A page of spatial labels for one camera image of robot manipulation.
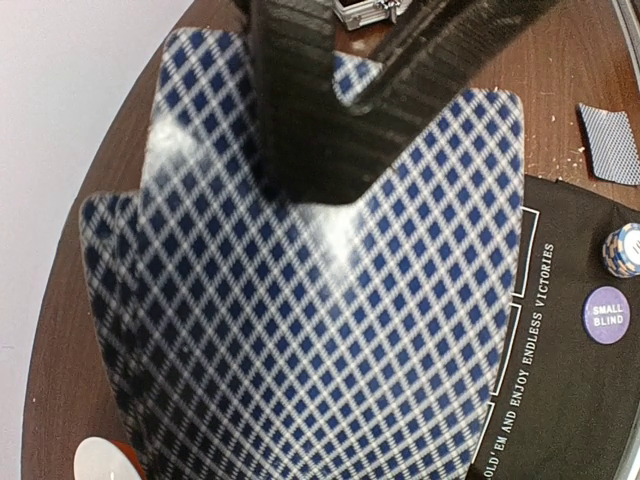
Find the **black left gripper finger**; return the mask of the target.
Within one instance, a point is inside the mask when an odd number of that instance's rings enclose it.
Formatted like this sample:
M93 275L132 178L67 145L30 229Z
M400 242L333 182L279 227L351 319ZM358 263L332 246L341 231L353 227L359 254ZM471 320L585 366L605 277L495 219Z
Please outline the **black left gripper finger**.
M267 173L301 202L359 197L548 1L416 1L351 104L333 89L329 1L246 1Z

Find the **deck of playing cards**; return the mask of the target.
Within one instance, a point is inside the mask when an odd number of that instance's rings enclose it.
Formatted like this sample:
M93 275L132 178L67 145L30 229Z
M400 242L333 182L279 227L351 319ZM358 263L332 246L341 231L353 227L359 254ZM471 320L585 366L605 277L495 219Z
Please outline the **deck of playing cards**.
M150 479L461 479L517 274L524 118L462 92L354 203L266 181L249 48L164 46L137 190L86 199L95 331Z

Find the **single playing card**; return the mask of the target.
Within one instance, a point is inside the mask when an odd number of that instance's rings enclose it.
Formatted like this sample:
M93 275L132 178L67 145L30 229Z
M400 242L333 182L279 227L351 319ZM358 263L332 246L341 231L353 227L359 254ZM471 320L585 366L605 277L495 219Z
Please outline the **single playing card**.
M578 111L586 133L596 178L639 185L639 152L624 111L608 111L580 103Z

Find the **poker chip stack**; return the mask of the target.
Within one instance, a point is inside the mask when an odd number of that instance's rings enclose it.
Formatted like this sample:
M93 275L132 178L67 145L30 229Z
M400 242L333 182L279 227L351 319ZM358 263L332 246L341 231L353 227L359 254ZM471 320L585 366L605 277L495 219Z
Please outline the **poker chip stack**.
M639 275L639 224L627 223L610 233L602 247L606 269L618 278L633 278Z

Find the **purple small blind button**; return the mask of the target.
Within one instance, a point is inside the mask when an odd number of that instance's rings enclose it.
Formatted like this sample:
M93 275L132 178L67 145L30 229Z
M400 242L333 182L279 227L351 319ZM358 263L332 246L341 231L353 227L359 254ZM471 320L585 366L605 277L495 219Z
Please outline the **purple small blind button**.
M582 317L584 329L592 340L601 345L612 345L625 336L631 308L619 289L601 286L587 296Z

